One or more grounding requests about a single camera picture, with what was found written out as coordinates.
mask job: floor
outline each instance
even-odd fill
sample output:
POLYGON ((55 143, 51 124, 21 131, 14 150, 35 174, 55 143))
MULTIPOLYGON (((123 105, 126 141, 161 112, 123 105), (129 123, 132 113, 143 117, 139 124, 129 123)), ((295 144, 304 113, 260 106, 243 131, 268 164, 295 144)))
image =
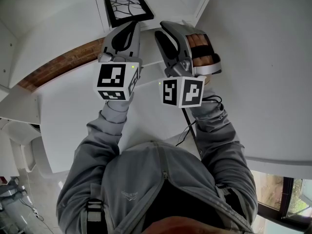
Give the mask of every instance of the floor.
MULTIPOLYGON (((22 169, 19 170, 19 174, 19 187, 25 187, 29 199, 34 204, 38 214, 44 218, 44 222, 53 233, 61 234, 62 232, 58 226, 55 207, 61 186, 64 184, 68 172, 53 174, 51 178, 43 178, 35 167, 31 173, 27 173, 22 169)), ((27 197, 24 197, 23 201, 31 205, 27 197)), ((20 230, 24 229, 25 233, 51 234, 48 228, 35 217, 31 209, 24 206, 19 200, 8 205, 5 211, 11 219, 16 222, 20 230)), ((5 217, 6 215, 4 213, 0 214, 0 218, 5 217)))

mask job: person's chin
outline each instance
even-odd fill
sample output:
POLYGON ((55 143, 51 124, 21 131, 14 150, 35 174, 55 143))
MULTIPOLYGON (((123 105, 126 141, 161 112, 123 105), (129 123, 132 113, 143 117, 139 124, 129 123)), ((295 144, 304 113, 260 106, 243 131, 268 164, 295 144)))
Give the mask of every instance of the person's chin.
POLYGON ((232 234, 191 218, 171 216, 151 224, 143 234, 232 234))

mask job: sleeve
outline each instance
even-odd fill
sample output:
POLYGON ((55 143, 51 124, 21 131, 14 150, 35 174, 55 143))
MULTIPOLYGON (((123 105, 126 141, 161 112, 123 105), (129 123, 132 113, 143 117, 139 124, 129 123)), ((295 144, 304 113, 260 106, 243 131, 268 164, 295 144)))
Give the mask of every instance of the sleeve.
POLYGON ((80 218, 85 218, 91 185, 101 185, 106 165, 119 155, 118 142, 131 100, 107 102, 98 118, 87 124, 88 136, 75 151, 57 201, 58 224, 64 234, 82 233, 80 218))
MULTIPOLYGON (((215 95, 210 85, 205 86, 204 98, 215 95)), ((250 224, 257 214, 254 177, 244 158, 240 143, 227 112, 217 102, 202 102, 191 108, 196 122, 196 142, 202 151, 202 163, 214 176, 216 184, 231 188, 240 199, 245 218, 250 224)))

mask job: tiled floor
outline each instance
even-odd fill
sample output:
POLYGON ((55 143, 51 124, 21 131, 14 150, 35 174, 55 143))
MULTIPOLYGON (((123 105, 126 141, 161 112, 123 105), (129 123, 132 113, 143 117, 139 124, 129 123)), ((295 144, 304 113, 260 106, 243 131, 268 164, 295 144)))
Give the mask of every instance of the tiled floor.
MULTIPOLYGON (((185 134, 186 133, 184 133, 180 138, 180 141, 183 139, 185 134)), ((179 136, 180 135, 172 137, 166 142, 176 145, 178 143, 179 136)), ((190 153, 199 158, 198 151, 190 133, 179 147, 188 150, 190 153)), ((35 167, 31 173, 27 173, 24 169, 20 170, 19 173, 19 187, 25 187, 25 190, 28 192, 29 199, 38 210, 38 214, 44 218, 44 222, 49 226, 53 233, 61 234, 56 219, 56 202, 61 186, 65 183, 68 172, 53 174, 51 178, 43 178, 38 169, 35 167)), ((31 203, 26 197, 23 201, 31 206, 31 203)), ((20 201, 16 201, 8 205, 6 207, 6 212, 12 220, 16 222, 19 229, 24 229, 27 234, 51 234, 47 227, 35 217, 32 210, 24 206, 20 201)))

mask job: gray hoodie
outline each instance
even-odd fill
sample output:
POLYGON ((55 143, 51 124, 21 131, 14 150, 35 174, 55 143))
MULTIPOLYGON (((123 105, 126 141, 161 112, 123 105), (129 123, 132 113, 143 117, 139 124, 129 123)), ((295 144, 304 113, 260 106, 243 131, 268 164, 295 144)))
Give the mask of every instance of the gray hoodie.
MULTIPOLYGON (((212 89, 205 86, 204 97, 212 95, 212 89)), ((257 213, 254 178, 223 105, 203 102, 191 108, 197 119, 196 142, 203 152, 200 161, 162 142, 142 143, 119 155, 118 142, 129 104, 109 101, 98 119, 87 124, 89 135, 75 151, 58 198, 61 230, 65 234, 86 233, 86 204, 97 198, 104 204, 108 233, 141 233, 146 211, 167 179, 214 207, 228 229, 253 232, 251 224, 257 213), (238 197, 245 217, 226 202, 229 189, 238 197)))

